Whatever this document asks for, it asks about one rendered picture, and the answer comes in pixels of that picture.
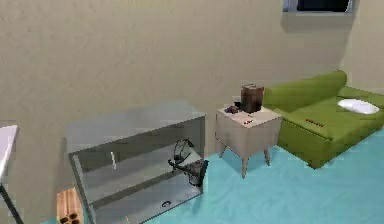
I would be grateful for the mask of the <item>green sofa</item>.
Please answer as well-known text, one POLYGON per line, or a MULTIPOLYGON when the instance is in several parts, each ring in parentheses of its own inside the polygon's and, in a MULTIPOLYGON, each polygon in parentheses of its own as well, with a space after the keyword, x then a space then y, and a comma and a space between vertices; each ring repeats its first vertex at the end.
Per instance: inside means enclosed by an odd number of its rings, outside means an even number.
POLYGON ((384 127, 384 95, 349 87, 342 70, 267 87, 263 106, 283 116, 278 145, 314 169, 384 127), (346 99, 379 111, 348 111, 338 105, 346 99))

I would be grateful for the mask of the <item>beige side table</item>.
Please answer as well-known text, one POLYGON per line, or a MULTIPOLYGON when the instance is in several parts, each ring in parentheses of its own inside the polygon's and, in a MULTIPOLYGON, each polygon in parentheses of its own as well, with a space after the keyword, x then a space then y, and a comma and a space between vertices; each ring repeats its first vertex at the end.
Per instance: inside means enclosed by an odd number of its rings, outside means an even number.
POLYGON ((278 141, 283 116, 262 107, 255 113, 226 113, 225 108, 218 109, 215 116, 215 143, 219 157, 230 149, 242 159, 242 177, 246 177, 248 161, 257 152, 263 152, 265 162, 270 165, 268 149, 278 141), (246 120, 253 123, 244 125, 246 120))

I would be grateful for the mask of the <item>white pillow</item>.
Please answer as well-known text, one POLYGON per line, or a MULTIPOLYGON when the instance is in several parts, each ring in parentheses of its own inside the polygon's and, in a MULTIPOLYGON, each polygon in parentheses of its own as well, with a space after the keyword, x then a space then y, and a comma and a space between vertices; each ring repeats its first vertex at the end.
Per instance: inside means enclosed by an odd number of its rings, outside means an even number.
POLYGON ((380 109, 368 102, 358 99, 343 99, 338 102, 338 105, 348 111, 371 115, 380 111, 380 109))

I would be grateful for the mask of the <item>dark window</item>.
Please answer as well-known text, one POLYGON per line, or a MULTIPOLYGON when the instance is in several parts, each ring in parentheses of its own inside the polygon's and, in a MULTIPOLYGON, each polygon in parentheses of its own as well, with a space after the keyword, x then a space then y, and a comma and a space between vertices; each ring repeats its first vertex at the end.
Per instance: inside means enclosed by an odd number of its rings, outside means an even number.
POLYGON ((284 12, 351 13, 353 0, 283 0, 284 12))

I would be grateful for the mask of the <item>grey open shelf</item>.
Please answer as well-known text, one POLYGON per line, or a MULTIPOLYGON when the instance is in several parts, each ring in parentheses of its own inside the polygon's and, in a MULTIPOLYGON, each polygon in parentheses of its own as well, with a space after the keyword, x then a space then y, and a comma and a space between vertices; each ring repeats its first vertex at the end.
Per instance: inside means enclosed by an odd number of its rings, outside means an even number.
POLYGON ((194 148, 178 165, 205 160, 205 114, 183 100, 70 124, 66 151, 88 223, 144 224, 201 195, 168 164, 186 138, 194 148))

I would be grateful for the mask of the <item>light wooden block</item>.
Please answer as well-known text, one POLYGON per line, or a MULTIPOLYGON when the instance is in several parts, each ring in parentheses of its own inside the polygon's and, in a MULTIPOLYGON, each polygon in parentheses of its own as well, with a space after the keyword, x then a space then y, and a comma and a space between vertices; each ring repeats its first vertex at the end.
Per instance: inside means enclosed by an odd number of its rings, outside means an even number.
POLYGON ((56 214, 58 224, 85 224, 82 205, 75 187, 57 194, 56 214))

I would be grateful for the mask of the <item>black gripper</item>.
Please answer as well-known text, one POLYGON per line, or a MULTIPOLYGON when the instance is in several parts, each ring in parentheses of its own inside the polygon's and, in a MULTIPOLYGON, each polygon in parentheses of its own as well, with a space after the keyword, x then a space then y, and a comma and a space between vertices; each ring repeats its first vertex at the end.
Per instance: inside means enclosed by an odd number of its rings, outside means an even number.
POLYGON ((183 171, 184 173, 188 173, 189 183, 192 186, 201 187, 203 185, 206 170, 208 168, 208 160, 200 160, 195 163, 189 164, 187 167, 178 165, 184 162, 189 157, 193 148, 194 144, 188 138, 178 140, 173 149, 173 159, 175 163, 173 163, 172 160, 169 159, 168 164, 173 169, 178 169, 183 171))

